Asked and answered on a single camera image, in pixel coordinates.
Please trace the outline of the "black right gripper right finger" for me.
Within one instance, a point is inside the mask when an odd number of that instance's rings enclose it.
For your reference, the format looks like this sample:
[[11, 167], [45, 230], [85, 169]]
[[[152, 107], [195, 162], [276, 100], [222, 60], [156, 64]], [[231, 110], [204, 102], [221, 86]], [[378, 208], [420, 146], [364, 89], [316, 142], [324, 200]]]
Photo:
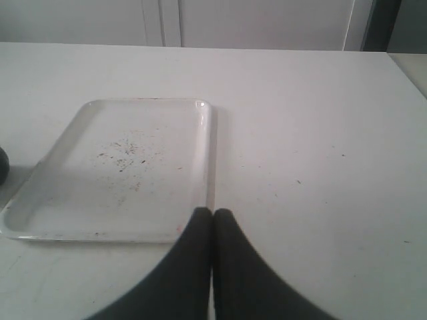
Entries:
[[217, 319], [333, 319], [283, 281], [229, 209], [213, 215], [213, 301]]

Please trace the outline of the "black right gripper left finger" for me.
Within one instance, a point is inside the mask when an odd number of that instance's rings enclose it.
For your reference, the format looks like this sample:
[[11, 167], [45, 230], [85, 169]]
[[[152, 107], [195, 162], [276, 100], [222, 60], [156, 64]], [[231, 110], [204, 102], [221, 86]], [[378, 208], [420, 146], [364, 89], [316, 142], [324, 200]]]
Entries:
[[207, 319], [212, 226], [212, 212], [207, 207], [195, 208], [157, 266], [90, 319]]

